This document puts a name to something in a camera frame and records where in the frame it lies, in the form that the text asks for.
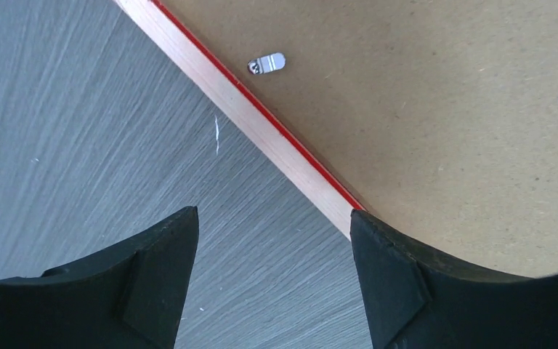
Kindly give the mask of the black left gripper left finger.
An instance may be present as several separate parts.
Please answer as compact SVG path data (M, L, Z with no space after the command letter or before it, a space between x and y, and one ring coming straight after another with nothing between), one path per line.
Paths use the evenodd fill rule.
M0 348L173 348L199 219L186 206L39 277L0 280Z

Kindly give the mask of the red picture frame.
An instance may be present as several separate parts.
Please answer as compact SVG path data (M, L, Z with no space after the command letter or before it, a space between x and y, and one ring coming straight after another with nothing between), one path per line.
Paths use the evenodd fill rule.
M558 1L120 1L342 232L558 273Z

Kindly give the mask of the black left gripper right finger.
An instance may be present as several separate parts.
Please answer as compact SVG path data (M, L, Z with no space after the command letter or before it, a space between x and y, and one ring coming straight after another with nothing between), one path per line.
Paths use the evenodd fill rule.
M558 348L558 274L484 268L363 210L350 236L375 348Z

